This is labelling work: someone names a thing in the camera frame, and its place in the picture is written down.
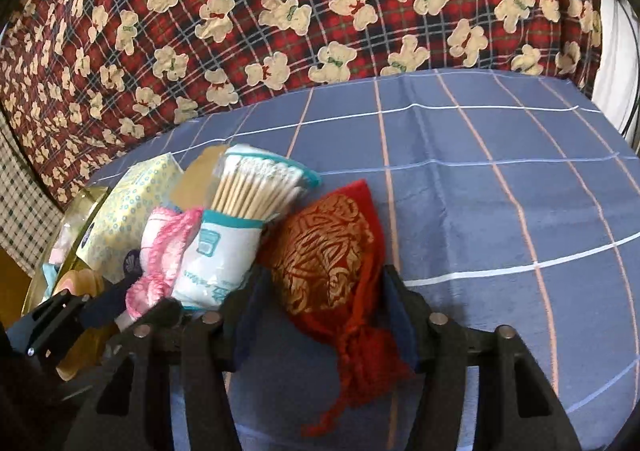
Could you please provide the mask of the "beige checked cloth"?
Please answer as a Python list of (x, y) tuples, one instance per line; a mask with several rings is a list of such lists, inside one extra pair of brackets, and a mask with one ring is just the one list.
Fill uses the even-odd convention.
[(33, 278), (62, 212), (43, 191), (4, 115), (0, 144), (1, 248)]

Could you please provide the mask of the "gold round tin lid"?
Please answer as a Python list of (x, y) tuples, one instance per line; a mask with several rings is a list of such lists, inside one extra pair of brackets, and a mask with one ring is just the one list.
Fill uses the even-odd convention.
[[(67, 289), (74, 296), (96, 297), (104, 292), (104, 281), (90, 269), (68, 270), (55, 286), (55, 293)], [(99, 363), (106, 344), (107, 329), (85, 330), (66, 356), (56, 367), (58, 375), (65, 382), (71, 381), (80, 371)]]

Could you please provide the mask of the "cotton swab pack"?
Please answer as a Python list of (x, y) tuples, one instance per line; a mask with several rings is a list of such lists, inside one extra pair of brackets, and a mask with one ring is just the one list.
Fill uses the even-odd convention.
[(267, 224), (320, 183), (296, 160), (248, 144), (228, 148), (213, 171), (198, 233), (183, 253), (171, 296), (188, 310), (219, 309), (247, 282)]

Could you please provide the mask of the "red gold drawstring pouch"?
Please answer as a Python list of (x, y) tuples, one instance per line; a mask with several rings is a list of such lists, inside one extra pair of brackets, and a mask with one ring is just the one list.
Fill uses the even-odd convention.
[(410, 377), (392, 332), (374, 319), (385, 244), (367, 182), (342, 186), (288, 216), (262, 242), (257, 260), (296, 329), (337, 355), (340, 393), (304, 435), (329, 434), (346, 409)]

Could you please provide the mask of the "green patterned tissue box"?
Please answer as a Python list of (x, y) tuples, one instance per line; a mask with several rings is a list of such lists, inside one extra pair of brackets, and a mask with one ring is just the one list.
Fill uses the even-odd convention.
[(165, 202), (181, 176), (182, 169), (170, 153), (131, 166), (89, 224), (77, 257), (105, 281), (122, 281), (125, 257), (140, 247), (149, 215)]

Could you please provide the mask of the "red plaid teddy bear blanket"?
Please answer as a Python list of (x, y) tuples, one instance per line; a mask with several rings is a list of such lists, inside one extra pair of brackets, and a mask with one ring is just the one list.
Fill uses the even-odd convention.
[(590, 92), (601, 0), (18, 0), (1, 108), (53, 200), (195, 117), (317, 85), (441, 67)]

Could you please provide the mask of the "pink crochet cloth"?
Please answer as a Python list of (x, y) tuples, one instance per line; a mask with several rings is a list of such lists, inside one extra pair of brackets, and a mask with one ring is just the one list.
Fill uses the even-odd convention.
[(126, 309), (115, 320), (121, 332), (171, 295), (184, 253), (200, 229), (203, 212), (201, 207), (176, 211), (160, 206), (152, 210), (141, 237), (142, 277), (129, 287)]

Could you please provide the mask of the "gold metal tin tray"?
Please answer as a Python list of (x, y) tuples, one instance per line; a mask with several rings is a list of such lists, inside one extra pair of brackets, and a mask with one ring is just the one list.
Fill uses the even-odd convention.
[(43, 301), (46, 288), (41, 265), (54, 263), (60, 266), (58, 279), (73, 268), (77, 261), (76, 251), (89, 224), (110, 194), (110, 188), (102, 185), (90, 185), (82, 189), (70, 202), (61, 222), (53, 231), (53, 237), (43, 249), (38, 259), (35, 276), (29, 284), (22, 307), (22, 315), (36, 309)]

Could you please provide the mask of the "blue checked tablecloth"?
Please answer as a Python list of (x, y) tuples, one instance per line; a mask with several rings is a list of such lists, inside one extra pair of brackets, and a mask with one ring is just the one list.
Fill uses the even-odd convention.
[(386, 258), (434, 309), (520, 333), (586, 450), (639, 399), (639, 161), (569, 81), (429, 70), (297, 90), (155, 133), (98, 170), (245, 143), (368, 182)]

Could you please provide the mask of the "brown cardboard piece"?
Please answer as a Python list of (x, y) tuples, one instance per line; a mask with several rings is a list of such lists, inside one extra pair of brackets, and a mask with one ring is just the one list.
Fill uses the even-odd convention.
[(218, 160), (228, 150), (228, 144), (209, 146), (183, 171), (169, 193), (169, 202), (181, 210), (209, 208), (219, 178), (215, 176)]

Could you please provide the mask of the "teal cloth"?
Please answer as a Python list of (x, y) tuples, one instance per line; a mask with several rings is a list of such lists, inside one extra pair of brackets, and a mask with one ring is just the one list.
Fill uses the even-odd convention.
[(58, 281), (58, 270), (60, 270), (60, 266), (54, 263), (43, 263), (41, 270), (44, 281), (46, 282), (46, 288), (44, 289), (42, 298), (46, 301), (53, 294), (53, 289)]

